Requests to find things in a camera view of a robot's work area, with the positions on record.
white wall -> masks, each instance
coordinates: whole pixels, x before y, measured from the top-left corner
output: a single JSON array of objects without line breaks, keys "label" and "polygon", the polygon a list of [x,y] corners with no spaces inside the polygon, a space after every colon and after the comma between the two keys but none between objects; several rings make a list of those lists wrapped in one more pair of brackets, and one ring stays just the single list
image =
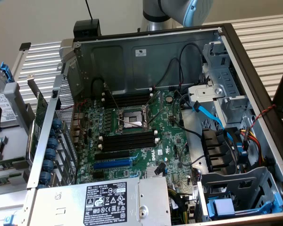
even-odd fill
[{"label": "white wall", "polygon": [[[142,0],[89,0],[102,34],[135,32]],[[206,22],[283,13],[283,0],[214,0]],[[3,0],[0,3],[0,62],[10,67],[22,42],[44,43],[73,37],[77,20],[89,19],[84,0]]]}]

power supply label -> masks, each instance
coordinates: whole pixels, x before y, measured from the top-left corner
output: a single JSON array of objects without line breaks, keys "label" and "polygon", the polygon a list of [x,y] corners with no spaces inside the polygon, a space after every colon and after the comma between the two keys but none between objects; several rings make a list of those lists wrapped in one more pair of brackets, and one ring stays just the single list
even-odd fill
[{"label": "power supply label", "polygon": [[127,182],[88,186],[84,225],[127,222]]}]

blue pcie slot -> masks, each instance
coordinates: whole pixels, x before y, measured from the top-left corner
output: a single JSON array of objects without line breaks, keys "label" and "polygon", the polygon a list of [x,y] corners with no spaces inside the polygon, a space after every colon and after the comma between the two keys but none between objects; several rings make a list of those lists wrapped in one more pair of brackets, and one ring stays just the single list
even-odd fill
[{"label": "blue pcie slot", "polygon": [[131,159],[120,159],[120,160],[113,160],[113,161],[104,161],[95,163],[93,168],[97,169],[105,169],[105,168],[112,168],[112,167],[121,167],[121,166],[132,166]]}]

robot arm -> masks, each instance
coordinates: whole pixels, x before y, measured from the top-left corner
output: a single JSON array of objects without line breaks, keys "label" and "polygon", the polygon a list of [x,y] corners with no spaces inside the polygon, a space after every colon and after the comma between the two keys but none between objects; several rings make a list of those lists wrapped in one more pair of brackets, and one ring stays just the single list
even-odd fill
[{"label": "robot arm", "polygon": [[213,4],[213,0],[143,0],[142,31],[170,29],[172,18],[184,27],[201,25]]}]

motherboard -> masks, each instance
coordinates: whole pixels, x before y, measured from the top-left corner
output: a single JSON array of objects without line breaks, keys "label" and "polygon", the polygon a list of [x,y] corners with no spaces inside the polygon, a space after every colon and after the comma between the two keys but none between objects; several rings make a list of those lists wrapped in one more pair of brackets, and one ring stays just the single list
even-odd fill
[{"label": "motherboard", "polygon": [[[173,121],[174,92],[161,90],[148,95],[149,103],[140,106],[120,107],[121,101],[116,97],[119,109],[115,106],[107,108],[103,99],[88,99],[79,104],[73,121],[74,129],[79,128],[73,131],[73,135],[77,135],[74,143],[79,154],[77,184],[165,176],[170,188],[180,193],[192,193],[192,185],[196,185],[192,168],[183,166],[178,159],[179,153],[183,152],[181,161],[191,162],[185,131]],[[178,103],[175,106],[175,117],[178,118]],[[130,136],[135,136],[133,142],[128,142]],[[111,145],[102,142],[108,138],[114,139]],[[114,156],[123,157],[123,161],[114,162]],[[131,163],[123,166],[124,161]],[[165,164],[163,172],[156,175],[155,170],[161,163]]]}]

